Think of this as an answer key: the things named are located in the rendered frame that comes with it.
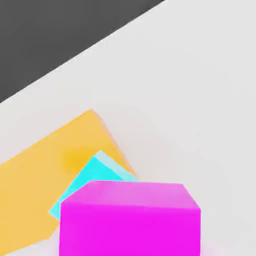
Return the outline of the small magenta cube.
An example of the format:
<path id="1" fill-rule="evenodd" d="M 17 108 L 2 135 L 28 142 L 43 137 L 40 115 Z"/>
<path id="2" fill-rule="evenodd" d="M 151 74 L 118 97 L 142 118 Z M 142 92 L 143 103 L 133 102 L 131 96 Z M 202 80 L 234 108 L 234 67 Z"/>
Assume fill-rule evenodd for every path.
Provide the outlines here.
<path id="1" fill-rule="evenodd" d="M 61 203 L 59 256 L 200 256 L 201 209 L 178 183 L 90 181 Z"/>

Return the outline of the small cyan cube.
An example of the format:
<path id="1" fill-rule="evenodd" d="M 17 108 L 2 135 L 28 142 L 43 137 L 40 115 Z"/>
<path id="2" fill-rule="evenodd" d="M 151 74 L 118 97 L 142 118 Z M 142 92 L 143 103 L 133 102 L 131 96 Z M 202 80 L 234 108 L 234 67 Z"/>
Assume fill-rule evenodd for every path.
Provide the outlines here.
<path id="1" fill-rule="evenodd" d="M 90 181 L 136 182 L 138 179 L 103 151 L 98 151 L 61 194 L 49 210 L 49 214 L 59 221 L 61 217 L 61 203 Z"/>

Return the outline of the large orange box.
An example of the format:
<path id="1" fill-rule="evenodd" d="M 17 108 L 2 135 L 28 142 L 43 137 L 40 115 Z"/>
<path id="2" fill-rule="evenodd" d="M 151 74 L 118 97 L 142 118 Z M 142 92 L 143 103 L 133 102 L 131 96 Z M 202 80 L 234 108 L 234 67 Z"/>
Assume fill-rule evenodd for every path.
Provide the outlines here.
<path id="1" fill-rule="evenodd" d="M 49 211 L 98 151 L 133 169 L 103 120 L 88 110 L 0 165 L 0 256 L 48 239 Z"/>

